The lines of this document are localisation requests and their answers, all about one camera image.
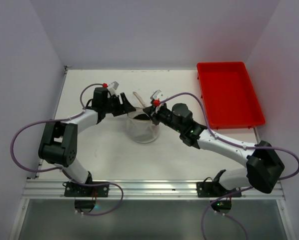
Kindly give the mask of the black bra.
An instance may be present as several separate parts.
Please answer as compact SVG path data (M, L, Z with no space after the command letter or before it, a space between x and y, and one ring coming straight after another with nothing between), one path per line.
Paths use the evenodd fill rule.
M150 121L151 120L150 117L145 113L138 114L138 115L134 116L132 119L137 120L137 121Z

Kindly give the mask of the white mesh laundry bag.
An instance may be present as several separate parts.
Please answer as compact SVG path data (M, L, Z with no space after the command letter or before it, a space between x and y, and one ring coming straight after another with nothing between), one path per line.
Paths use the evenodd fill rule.
M158 125L154 125L151 120L141 121L133 119L136 115L144 113L143 108L146 108L148 105L137 92L134 91L132 94L137 99L140 107L135 107L135 112L127 114L126 133L128 137L136 143L151 143L158 138L160 127Z

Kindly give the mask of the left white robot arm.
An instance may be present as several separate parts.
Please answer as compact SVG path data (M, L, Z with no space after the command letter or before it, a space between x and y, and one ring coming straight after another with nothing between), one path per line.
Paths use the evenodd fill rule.
M75 189L80 195L89 196L94 185L91 173L77 159L78 135L99 124L107 114L117 117L135 111L123 92L117 95L114 90L96 87L93 97L78 116L69 120L50 120L45 124L38 156L60 168L64 175L77 183Z

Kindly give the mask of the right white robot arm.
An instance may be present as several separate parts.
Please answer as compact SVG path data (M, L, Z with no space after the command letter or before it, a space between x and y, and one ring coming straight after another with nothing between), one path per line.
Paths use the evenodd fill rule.
M178 132L185 145L220 154L242 165L242 168L232 171L223 169L214 177L212 190L217 196L246 187L270 194L285 169L268 142L240 142L209 131L205 125L194 121L193 113L184 103L177 103L172 109L168 109L166 104L149 106L143 112L155 125L164 124Z

